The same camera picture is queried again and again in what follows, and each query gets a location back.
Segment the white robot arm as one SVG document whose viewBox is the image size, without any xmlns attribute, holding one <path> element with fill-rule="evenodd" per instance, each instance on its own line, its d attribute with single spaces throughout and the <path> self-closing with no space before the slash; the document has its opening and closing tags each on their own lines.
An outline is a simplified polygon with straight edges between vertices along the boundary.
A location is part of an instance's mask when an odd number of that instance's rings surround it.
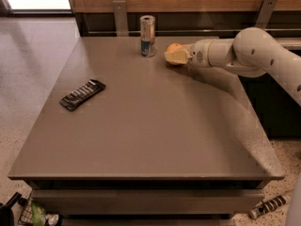
<svg viewBox="0 0 301 226">
<path fill-rule="evenodd" d="M 229 73 L 259 77 L 268 73 L 301 105 L 301 56 L 257 27 L 241 30 L 234 39 L 202 39 L 170 44 L 165 60 L 171 65 L 220 68 Z"/>
</svg>

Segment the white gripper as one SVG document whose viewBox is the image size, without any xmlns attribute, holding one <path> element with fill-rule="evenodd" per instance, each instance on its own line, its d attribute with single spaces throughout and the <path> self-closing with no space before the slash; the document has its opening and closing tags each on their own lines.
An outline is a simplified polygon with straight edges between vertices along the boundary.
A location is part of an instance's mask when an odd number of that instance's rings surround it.
<svg viewBox="0 0 301 226">
<path fill-rule="evenodd" d="M 198 40 L 189 48 L 189 55 L 185 49 L 165 52 L 165 60 L 172 65 L 188 64 L 196 68 L 207 68 L 210 66 L 208 52 L 211 41 Z"/>
</svg>

